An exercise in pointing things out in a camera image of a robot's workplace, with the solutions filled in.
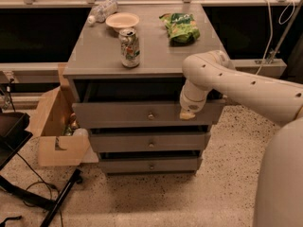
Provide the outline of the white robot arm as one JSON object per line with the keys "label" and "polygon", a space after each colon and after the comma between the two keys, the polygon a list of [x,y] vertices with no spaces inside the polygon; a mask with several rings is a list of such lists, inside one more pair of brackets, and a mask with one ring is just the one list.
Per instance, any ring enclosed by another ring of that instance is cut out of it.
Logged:
{"label": "white robot arm", "polygon": [[193,118],[216,90],[279,125],[261,161],[253,227],[303,227],[303,85],[229,64],[220,50],[185,58],[180,117]]}

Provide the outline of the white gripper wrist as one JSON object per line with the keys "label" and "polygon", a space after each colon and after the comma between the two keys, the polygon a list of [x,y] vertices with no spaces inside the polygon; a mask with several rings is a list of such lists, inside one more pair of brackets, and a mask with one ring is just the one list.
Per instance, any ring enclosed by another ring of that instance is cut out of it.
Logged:
{"label": "white gripper wrist", "polygon": [[195,117],[205,105],[209,90],[199,87],[186,80],[180,94],[181,111],[179,117],[181,120],[190,120]]}

